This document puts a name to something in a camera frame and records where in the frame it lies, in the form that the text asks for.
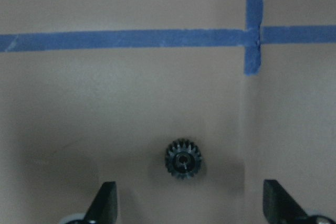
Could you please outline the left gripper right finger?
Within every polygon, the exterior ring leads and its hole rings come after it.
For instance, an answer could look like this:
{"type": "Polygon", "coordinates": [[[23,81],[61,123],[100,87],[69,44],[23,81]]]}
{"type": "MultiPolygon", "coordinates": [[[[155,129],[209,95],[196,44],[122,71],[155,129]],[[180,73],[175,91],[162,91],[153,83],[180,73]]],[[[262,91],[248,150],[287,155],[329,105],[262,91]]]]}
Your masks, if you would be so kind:
{"type": "Polygon", "coordinates": [[[306,223],[307,213],[275,179],[263,183],[263,214],[268,223],[306,223]]]}

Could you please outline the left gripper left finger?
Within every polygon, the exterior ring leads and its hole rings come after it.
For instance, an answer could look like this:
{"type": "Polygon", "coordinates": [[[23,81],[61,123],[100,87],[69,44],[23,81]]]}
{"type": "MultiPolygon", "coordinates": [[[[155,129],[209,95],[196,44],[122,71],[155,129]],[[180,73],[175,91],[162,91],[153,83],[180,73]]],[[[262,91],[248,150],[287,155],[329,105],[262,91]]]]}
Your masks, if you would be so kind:
{"type": "Polygon", "coordinates": [[[118,196],[116,182],[104,182],[87,210],[84,223],[116,223],[118,196]]]}

